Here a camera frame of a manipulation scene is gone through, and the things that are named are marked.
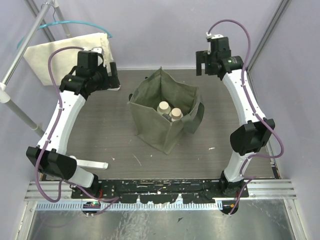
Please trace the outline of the olive green canvas bag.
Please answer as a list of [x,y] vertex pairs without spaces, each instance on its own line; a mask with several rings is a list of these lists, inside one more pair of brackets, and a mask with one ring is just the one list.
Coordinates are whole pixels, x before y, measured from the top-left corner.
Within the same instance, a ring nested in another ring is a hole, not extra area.
[[[161,102],[170,110],[181,110],[175,120],[169,113],[159,113]],[[129,96],[128,106],[137,136],[153,148],[170,154],[183,133],[194,134],[202,123],[205,106],[197,86],[176,81],[159,68],[144,79]]]

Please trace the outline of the green bottle with beige cap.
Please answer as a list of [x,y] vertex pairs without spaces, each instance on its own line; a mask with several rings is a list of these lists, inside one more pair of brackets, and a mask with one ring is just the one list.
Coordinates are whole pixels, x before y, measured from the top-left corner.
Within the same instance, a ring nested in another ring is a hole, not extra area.
[[156,111],[157,111],[160,115],[163,115],[163,114],[169,115],[170,112],[171,112],[171,107],[170,107],[170,105],[169,105],[168,102],[166,102],[166,101],[161,101],[161,102],[158,104]]

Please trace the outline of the clear bottle with dark cap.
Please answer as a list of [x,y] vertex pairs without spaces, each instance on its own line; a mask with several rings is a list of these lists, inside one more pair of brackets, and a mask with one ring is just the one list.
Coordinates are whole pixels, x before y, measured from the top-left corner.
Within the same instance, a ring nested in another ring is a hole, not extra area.
[[169,114],[164,113],[164,114],[162,114],[162,116],[163,116],[166,120],[168,120],[169,122],[172,122],[172,117],[171,117]]

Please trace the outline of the cream bottle with beige cap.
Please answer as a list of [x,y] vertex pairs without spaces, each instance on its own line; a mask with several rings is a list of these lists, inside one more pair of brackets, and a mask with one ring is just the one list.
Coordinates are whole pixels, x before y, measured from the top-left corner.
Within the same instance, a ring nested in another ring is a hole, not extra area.
[[183,117],[183,113],[180,108],[175,107],[171,110],[171,112],[169,113],[169,116],[171,117],[171,121],[175,122],[180,120]]

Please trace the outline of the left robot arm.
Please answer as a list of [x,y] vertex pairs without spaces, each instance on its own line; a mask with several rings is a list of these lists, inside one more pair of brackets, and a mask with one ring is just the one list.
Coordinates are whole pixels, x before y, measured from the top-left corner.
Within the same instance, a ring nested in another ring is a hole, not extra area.
[[37,146],[27,148],[26,156],[37,173],[71,182],[82,187],[88,198],[95,198],[100,193],[99,179],[86,170],[93,167],[93,162],[68,156],[68,141],[88,97],[96,91],[117,91],[121,85],[115,62],[110,64],[111,73],[107,72],[101,47],[91,50],[77,47],[76,50],[77,64],[55,87],[58,102],[49,125]]

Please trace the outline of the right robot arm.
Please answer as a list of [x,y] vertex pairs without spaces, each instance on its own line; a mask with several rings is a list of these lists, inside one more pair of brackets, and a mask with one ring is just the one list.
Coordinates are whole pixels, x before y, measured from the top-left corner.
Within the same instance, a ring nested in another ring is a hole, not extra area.
[[229,39],[208,33],[206,40],[208,49],[196,52],[196,75],[220,78],[229,91],[239,120],[239,128],[230,135],[232,155],[219,179],[220,193],[234,197],[244,185],[243,175],[250,159],[267,144],[275,122],[261,111],[243,71],[243,60],[232,56]]

